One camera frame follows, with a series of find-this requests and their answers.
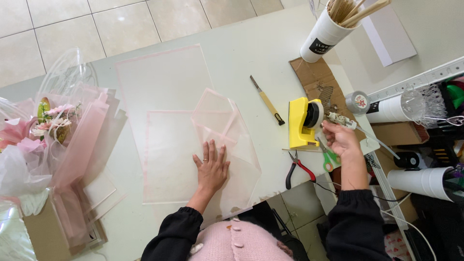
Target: white table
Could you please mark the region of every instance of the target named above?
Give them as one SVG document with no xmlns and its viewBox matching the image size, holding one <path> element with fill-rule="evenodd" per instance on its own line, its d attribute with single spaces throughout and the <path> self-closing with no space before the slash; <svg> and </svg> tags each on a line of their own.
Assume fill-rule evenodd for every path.
<svg viewBox="0 0 464 261">
<path fill-rule="evenodd" d="M 262 175 L 251 202 L 260 202 L 286 190 L 285 177 L 292 161 L 288 152 L 282 150 L 289 147 L 288 124 L 276 124 L 249 76 L 254 76 L 287 123 L 289 101 L 306 96 L 288 61 L 300 57 L 300 47 L 315 22 L 309 6 L 303 5 L 104 58 L 92 64 L 100 87 L 119 89 L 115 62 L 200 43 L 216 91 L 236 102 L 252 137 Z M 343 92 L 353 92 L 335 51 L 328 52 L 324 59 Z M 0 97 L 13 101 L 33 97 L 42 79 L 38 77 L 4 87 L 0 89 Z M 116 97 L 121 99 L 120 91 L 117 91 Z M 372 132 L 365 116 L 356 119 L 362 128 Z M 368 147 L 362 141 L 361 147 L 364 153 L 368 153 L 379 145 L 371 140 Z M 316 176 L 325 173 L 321 152 L 300 152 L 299 158 Z M 104 254 L 108 260 L 132 261 L 142 255 L 146 244 L 158 233 L 164 217 L 182 205 L 142 206 L 142 168 L 129 122 L 107 166 L 116 183 L 122 184 L 129 196 L 101 219 L 109 241 L 96 252 Z M 296 168 L 292 186 L 308 180 L 306 172 Z M 93 252 L 78 259 L 104 260 L 103 256 Z"/>
</svg>

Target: pink knit sweater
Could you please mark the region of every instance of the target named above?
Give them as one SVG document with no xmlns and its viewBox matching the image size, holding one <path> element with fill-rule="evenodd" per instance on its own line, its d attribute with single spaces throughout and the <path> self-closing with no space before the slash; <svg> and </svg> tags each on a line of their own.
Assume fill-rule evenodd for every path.
<svg viewBox="0 0 464 261">
<path fill-rule="evenodd" d="M 189 261 L 292 261 L 263 228 L 234 218 L 200 231 Z"/>
</svg>

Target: person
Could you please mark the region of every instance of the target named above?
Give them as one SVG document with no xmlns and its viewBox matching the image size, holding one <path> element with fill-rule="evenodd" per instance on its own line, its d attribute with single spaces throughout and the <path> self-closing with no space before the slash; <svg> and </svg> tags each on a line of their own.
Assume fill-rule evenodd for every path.
<svg viewBox="0 0 464 261">
<path fill-rule="evenodd" d="M 391 260 L 385 252 L 383 219 L 368 189 L 366 164 L 354 132 L 327 121 L 323 122 L 322 131 L 328 140 L 327 146 L 342 163 L 342 191 L 328 214 L 328 259 Z M 201 215 L 226 181 L 230 165 L 229 161 L 223 162 L 225 146 L 217 158 L 213 140 L 209 144 L 205 142 L 203 149 L 203 160 L 193 156 L 198 167 L 198 189 L 185 207 L 164 219 L 158 235 L 145 247 L 141 260 L 293 260 L 291 249 L 277 239 L 278 235 L 252 222 L 234 218 L 200 231 Z"/>
</svg>

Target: red pliers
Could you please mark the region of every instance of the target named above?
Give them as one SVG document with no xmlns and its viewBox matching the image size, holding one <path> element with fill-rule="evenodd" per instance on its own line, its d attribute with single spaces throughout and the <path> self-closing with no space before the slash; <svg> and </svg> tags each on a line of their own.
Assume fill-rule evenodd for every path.
<svg viewBox="0 0 464 261">
<path fill-rule="evenodd" d="M 309 174 L 309 176 L 311 177 L 311 181 L 315 183 L 316 182 L 316 176 L 314 175 L 314 173 L 311 170 L 309 170 L 303 164 L 301 164 L 301 161 L 298 159 L 298 152 L 295 150 L 295 157 L 292 156 L 290 151 L 289 151 L 289 154 L 290 154 L 290 157 L 293 160 L 293 162 L 291 164 L 290 171 L 287 174 L 287 178 L 285 179 L 285 187 L 287 189 L 291 189 L 290 179 L 291 179 L 291 175 L 293 174 L 293 170 L 295 170 L 295 167 L 297 165 L 300 166 L 300 168 L 302 168 L 304 171 L 306 171 Z"/>
</svg>

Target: black label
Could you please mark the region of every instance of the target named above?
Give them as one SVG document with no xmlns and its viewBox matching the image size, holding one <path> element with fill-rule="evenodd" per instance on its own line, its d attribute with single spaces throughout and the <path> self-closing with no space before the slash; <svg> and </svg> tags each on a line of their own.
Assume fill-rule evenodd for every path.
<svg viewBox="0 0 464 261">
<path fill-rule="evenodd" d="M 371 106 L 369 107 L 369 110 L 366 112 L 366 114 L 373 113 L 373 112 L 378 112 L 379 111 L 379 102 L 372 103 Z"/>
<path fill-rule="evenodd" d="M 317 54 L 325 54 L 326 52 L 328 52 L 330 49 L 332 49 L 332 47 L 334 46 L 329 46 L 327 44 L 324 44 L 323 42 L 319 41 L 318 38 L 316 38 L 314 40 L 314 42 L 311 44 L 311 46 L 309 47 L 309 49 L 313 52 L 313 53 L 317 53 Z"/>
</svg>

